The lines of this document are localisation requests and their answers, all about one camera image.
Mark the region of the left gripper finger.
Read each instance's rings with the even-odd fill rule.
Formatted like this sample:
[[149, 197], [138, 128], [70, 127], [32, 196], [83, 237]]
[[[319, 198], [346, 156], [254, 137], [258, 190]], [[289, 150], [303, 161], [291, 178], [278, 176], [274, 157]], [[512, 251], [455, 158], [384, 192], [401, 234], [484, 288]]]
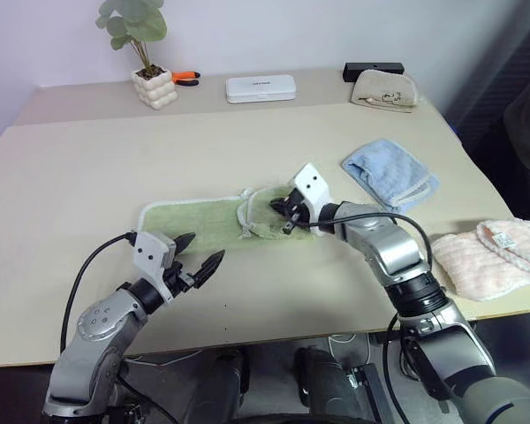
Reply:
[[192, 275], [194, 288], [201, 288], [216, 273], [224, 255], [224, 250], [215, 252], [201, 264], [201, 268]]
[[184, 252], [189, 245], [193, 242], [196, 235], [194, 232], [187, 232], [184, 234], [181, 234], [174, 238], [174, 245], [175, 245], [175, 256], [180, 255], [182, 252]]

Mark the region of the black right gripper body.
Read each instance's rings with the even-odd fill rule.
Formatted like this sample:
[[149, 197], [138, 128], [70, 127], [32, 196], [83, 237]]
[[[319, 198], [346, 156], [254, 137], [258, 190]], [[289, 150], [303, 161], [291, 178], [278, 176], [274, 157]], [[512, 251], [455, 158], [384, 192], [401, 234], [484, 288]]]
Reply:
[[285, 214], [292, 225], [310, 223], [310, 211], [305, 204], [304, 195], [297, 188], [292, 189], [285, 201]]

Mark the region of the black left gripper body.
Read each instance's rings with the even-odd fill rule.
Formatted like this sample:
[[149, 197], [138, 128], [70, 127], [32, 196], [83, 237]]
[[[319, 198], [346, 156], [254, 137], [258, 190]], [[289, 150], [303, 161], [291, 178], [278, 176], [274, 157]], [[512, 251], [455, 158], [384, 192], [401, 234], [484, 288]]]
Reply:
[[188, 292], [192, 288], [200, 288], [194, 276], [185, 272], [183, 270], [183, 264], [179, 261], [173, 261], [170, 267], [163, 272], [163, 282], [170, 291], [173, 299], [181, 293]]

